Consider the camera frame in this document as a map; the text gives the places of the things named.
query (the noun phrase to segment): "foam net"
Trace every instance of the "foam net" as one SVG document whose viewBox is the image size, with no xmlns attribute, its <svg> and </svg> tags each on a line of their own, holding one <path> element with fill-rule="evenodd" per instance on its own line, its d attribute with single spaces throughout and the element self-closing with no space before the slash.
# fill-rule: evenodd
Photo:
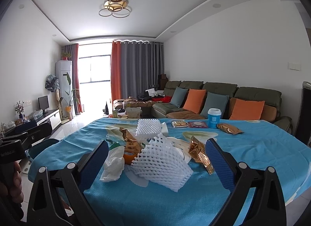
<svg viewBox="0 0 311 226">
<path fill-rule="evenodd" d="M 155 137 L 132 161 L 135 174 L 177 192 L 193 171 L 178 151 L 164 138 Z"/>
<path fill-rule="evenodd" d="M 136 130 L 136 137 L 142 139 L 152 139 L 161 133 L 161 123 L 157 119 L 139 119 Z"/>
</svg>

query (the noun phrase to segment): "blue tablecloth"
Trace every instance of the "blue tablecloth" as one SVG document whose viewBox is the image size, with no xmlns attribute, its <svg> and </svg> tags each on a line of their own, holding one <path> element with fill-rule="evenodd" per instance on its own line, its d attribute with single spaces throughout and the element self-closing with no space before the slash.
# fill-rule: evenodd
<svg viewBox="0 0 311 226">
<path fill-rule="evenodd" d="M 171 119 L 161 119 L 161 122 L 167 123 L 169 136 L 185 141 L 189 141 L 192 135 L 200 140 L 214 137 L 222 150 L 230 152 L 237 162 L 243 161 L 261 170 L 273 166 L 285 202 L 290 202 L 311 186 L 311 149 L 271 123 L 221 120 L 245 132 L 231 135 L 218 129 L 173 128 Z M 69 162 L 77 162 L 104 138 L 122 143 L 119 127 L 131 129 L 136 125 L 137 120 L 112 118 L 90 123 L 40 153 L 30 167 L 29 180 L 34 181 L 41 166 L 55 170 L 62 169 Z M 223 188 L 216 173 L 209 175 L 202 165 L 193 161 L 189 166 L 193 174 L 177 193 L 153 182 L 140 187 L 125 173 L 117 181 L 103 183 L 99 180 L 102 168 L 84 195 L 106 226 L 206 226 L 221 209 L 229 191 Z M 235 225 L 242 223 L 253 192 L 249 192 Z"/>
</svg>

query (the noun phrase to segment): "human hand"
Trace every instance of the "human hand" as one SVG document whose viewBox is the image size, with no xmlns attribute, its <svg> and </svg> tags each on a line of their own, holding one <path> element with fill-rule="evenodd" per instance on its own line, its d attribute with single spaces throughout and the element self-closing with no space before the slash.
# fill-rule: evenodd
<svg viewBox="0 0 311 226">
<path fill-rule="evenodd" d="M 18 162 L 14 162 L 15 173 L 13 175 L 13 183 L 14 186 L 10 189 L 10 195 L 12 197 L 12 201 L 15 203 L 22 203 L 24 201 L 24 194 L 21 190 L 21 176 L 19 171 L 21 171 L 21 167 Z M 0 182 L 0 196 L 7 196 L 8 191 L 7 187 Z"/>
</svg>

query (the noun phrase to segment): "blue pillow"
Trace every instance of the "blue pillow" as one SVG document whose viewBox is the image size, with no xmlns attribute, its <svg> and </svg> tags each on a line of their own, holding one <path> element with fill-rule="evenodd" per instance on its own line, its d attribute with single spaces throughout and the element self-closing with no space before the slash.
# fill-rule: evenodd
<svg viewBox="0 0 311 226">
<path fill-rule="evenodd" d="M 177 107 L 180 107 L 183 103 L 183 100 L 186 96 L 188 89 L 182 89 L 180 87 L 176 87 L 173 97 L 171 99 L 171 104 Z"/>
<path fill-rule="evenodd" d="M 229 95 L 221 95 L 221 94 L 215 94 L 215 93 L 208 92 L 205 105 L 200 114 L 204 116 L 205 118 L 208 118 L 208 115 L 207 115 L 208 110 L 210 108 L 218 108 L 221 111 L 220 118 L 222 119 L 222 116 L 224 115 L 224 112 L 226 109 L 228 99 L 229 99 Z"/>
</svg>

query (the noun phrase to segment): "computer monitor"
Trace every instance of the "computer monitor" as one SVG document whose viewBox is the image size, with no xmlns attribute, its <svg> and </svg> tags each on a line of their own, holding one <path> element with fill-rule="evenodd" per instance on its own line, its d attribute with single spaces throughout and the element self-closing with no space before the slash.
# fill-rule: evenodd
<svg viewBox="0 0 311 226">
<path fill-rule="evenodd" d="M 39 97 L 39 108 L 43 110 L 43 114 L 45 114 L 45 110 L 49 108 L 49 100 L 47 96 Z"/>
</svg>

